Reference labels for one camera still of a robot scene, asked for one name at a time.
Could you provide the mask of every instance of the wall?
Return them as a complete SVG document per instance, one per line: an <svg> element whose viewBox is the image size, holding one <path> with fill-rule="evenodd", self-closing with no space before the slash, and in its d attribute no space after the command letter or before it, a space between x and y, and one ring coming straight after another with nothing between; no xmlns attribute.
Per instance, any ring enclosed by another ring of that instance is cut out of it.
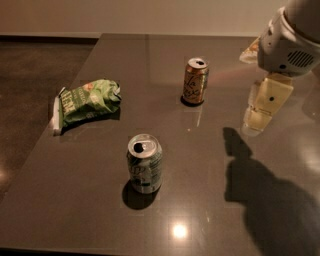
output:
<svg viewBox="0 0 320 256"><path fill-rule="evenodd" d="M0 0L0 34L257 36L286 0Z"/></svg>

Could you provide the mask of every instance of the green chip bag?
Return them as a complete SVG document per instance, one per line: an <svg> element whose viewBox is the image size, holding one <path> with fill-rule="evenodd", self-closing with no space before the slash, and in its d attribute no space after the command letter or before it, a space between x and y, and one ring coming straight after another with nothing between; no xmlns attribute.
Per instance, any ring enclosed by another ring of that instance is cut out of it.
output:
<svg viewBox="0 0 320 256"><path fill-rule="evenodd" d="M120 87L111 80L96 80L71 91L63 88L54 102L54 134L78 121L114 113L120 102Z"/></svg>

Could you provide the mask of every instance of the soda can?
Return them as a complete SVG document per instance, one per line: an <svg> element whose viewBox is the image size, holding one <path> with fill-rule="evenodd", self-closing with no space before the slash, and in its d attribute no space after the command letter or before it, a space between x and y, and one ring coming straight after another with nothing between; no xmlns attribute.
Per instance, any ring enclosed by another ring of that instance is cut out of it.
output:
<svg viewBox="0 0 320 256"><path fill-rule="evenodd" d="M149 134L133 137L128 144L127 160L131 184L136 191L150 194L160 188L162 148L155 137Z"/></svg>
<svg viewBox="0 0 320 256"><path fill-rule="evenodd" d="M204 93L209 76L209 62L201 57L188 61L184 76L181 101L188 106L199 106L204 102Z"/></svg>

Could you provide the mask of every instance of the glossy surface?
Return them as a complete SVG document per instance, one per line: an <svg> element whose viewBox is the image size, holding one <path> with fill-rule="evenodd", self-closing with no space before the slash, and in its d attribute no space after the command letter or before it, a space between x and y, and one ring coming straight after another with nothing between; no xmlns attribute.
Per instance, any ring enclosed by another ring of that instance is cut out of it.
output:
<svg viewBox="0 0 320 256"><path fill-rule="evenodd" d="M0 247L113 255L318 255L320 72L264 133L240 134L252 38L103 35L73 87L108 78L121 111L53 137L44 131L0 205ZM185 63L206 56L205 102L180 102ZM154 135L163 182L133 191L129 140Z"/></svg>
<svg viewBox="0 0 320 256"><path fill-rule="evenodd" d="M0 37L0 203L51 119L57 91L74 81L94 44Z"/></svg>

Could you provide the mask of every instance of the can lid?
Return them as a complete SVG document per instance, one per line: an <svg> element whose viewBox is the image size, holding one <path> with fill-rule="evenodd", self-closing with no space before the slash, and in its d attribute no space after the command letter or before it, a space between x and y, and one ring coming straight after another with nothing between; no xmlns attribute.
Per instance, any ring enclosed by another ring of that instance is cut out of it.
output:
<svg viewBox="0 0 320 256"><path fill-rule="evenodd" d="M139 134L129 141L128 150L137 158L148 158L158 150L158 141L149 134Z"/></svg>
<svg viewBox="0 0 320 256"><path fill-rule="evenodd" d="M209 66L209 63L203 58L196 57L196 58L190 59L188 61L188 65L196 69L203 69L203 68L207 68Z"/></svg>

